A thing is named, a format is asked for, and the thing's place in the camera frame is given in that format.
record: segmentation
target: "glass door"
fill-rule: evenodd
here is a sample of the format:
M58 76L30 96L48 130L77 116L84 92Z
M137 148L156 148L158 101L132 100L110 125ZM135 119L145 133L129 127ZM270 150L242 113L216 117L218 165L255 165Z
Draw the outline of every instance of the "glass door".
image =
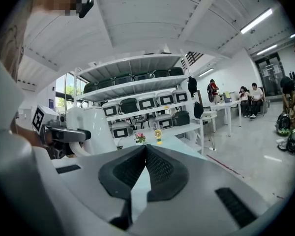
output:
M280 81L285 72L277 53L256 61L266 96L281 95Z

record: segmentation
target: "floor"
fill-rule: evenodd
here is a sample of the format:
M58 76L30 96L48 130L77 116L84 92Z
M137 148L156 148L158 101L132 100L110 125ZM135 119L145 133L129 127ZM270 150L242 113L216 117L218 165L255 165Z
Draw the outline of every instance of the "floor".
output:
M205 148L203 152L254 188L270 205L287 198L295 186L295 156L276 147L281 137L274 125L282 109L281 102L271 103L264 117L258 115L254 121L242 118L242 127L239 117L233 118L232 136L227 135L224 125L215 133L216 151ZM205 140L205 147L211 147L207 137Z

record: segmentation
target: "black pants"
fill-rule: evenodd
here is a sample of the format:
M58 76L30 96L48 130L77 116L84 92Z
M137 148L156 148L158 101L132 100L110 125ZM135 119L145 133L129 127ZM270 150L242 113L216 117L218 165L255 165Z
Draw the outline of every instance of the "black pants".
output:
M241 109L244 116L249 113L249 100L243 100L241 103Z
M262 100L258 100L258 101L253 101L252 102L252 114L253 115L257 115L257 113L260 111L260 106L262 104Z

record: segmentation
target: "white ceiling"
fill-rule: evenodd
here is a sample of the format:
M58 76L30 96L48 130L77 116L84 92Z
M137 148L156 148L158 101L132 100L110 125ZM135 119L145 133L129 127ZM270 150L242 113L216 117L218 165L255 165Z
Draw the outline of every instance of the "white ceiling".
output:
M253 34L240 29L269 7L274 14ZM25 34L20 75L43 89L75 67L109 57L167 47L173 53L194 51L231 58L241 48L254 54L294 33L275 0L95 0L85 18L35 12ZM43 69L40 79L31 69Z

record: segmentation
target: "yellow toy fan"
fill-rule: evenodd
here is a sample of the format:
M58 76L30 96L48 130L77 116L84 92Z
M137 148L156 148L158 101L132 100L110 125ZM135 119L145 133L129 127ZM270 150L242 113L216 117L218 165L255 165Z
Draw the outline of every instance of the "yellow toy fan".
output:
M154 136L156 136L157 138L157 144L162 144L162 141L161 141L162 131L160 129L156 129L154 131Z

